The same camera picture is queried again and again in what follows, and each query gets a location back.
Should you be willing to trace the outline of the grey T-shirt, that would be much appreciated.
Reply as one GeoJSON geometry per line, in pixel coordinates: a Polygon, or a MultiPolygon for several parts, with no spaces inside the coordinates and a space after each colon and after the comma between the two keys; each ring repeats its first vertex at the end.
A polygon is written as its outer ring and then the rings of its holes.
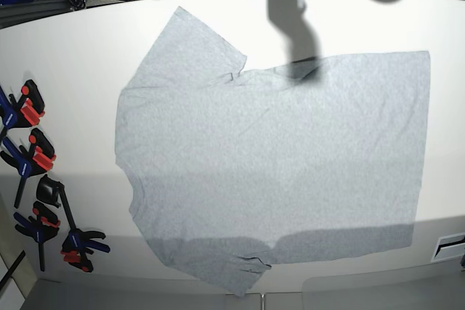
{"type": "Polygon", "coordinates": [[[429,53],[246,60],[178,8],[121,91],[116,164],[156,257],[243,295],[276,264],[410,246],[429,53]]]}

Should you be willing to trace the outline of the top blue orange bar clamp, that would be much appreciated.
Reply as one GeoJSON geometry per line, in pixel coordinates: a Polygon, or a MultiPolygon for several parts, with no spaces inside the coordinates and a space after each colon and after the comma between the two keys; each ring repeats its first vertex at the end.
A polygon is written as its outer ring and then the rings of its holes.
{"type": "Polygon", "coordinates": [[[44,115],[44,100],[34,80],[27,80],[21,88],[21,96],[15,99],[1,89],[1,139],[11,129],[29,129],[39,124],[44,115]]]}

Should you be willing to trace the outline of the blue orange bar clamp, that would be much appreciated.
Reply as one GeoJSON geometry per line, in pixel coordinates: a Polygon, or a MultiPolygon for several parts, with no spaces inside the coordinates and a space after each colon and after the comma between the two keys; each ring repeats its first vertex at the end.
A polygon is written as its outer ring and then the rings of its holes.
{"type": "Polygon", "coordinates": [[[25,218],[20,213],[13,214],[17,222],[15,229],[27,237],[32,238],[38,245],[39,268],[45,271],[44,244],[55,238],[60,229],[60,220],[57,215],[40,201],[33,203],[32,212],[35,216],[25,218]]]}
{"type": "Polygon", "coordinates": [[[1,89],[1,139],[11,129],[29,129],[39,124],[44,115],[44,100],[34,80],[27,80],[21,88],[21,96],[15,99],[1,89]]]}
{"type": "Polygon", "coordinates": [[[1,151],[1,158],[15,168],[20,176],[14,207],[19,208],[27,180],[32,176],[46,174],[53,168],[56,159],[54,147],[39,128],[33,128],[28,137],[29,148],[26,149],[4,137],[2,144],[7,151],[1,151]]]}

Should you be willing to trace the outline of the large black blue bar clamp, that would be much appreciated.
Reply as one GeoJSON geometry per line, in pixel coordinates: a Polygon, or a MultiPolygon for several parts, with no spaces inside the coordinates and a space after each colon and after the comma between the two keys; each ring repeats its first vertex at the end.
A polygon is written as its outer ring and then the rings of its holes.
{"type": "Polygon", "coordinates": [[[94,230],[84,231],[77,227],[63,183],[44,175],[36,188],[36,198],[43,204],[62,208],[65,212],[69,231],[60,251],[64,262],[83,272],[92,273],[94,267],[88,255],[92,255],[95,251],[110,252],[110,246],[102,242],[106,234],[94,230]]]}

